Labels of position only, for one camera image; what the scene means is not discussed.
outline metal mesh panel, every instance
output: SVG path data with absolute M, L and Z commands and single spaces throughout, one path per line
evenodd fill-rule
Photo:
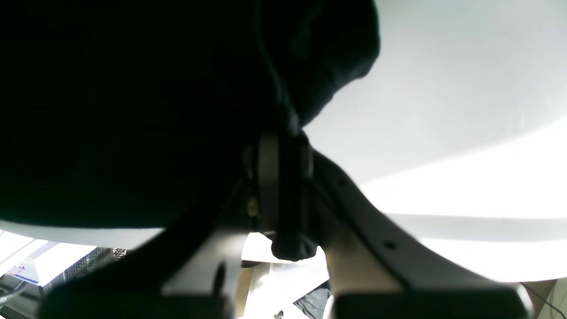
M 65 280 L 79 278 L 113 263 L 126 254 L 125 249 L 97 247 L 65 270 Z

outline cable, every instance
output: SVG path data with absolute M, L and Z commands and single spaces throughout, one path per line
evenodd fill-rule
M 522 286 L 524 286 L 525 289 L 529 290 L 533 295 L 535 295 L 535 296 L 538 297 L 539 299 L 543 300 L 548 306 L 550 306 L 551 308 L 555 309 L 555 311 L 559 312 L 559 314 L 563 317 L 563 319 L 567 319 L 567 318 L 565 317 L 565 315 L 563 314 L 563 312 L 562 312 L 561 310 L 557 309 L 557 308 L 556 308 L 554 305 L 552 305 L 551 303 L 549 303 L 546 298 L 541 297 L 537 292 L 535 292 L 532 288 L 528 287 L 526 284 L 524 284 L 524 283 L 520 283 L 520 284 L 522 284 Z
M 25 282 L 22 280 L 17 286 L 16 288 L 14 288 L 14 290 L 12 290 L 11 292 L 3 295 L 2 297 L 0 297 L 0 306 L 5 305 L 8 300 L 12 299 L 13 297 L 20 295 L 22 292 L 24 292 L 24 290 L 26 290 L 28 286 L 25 285 Z

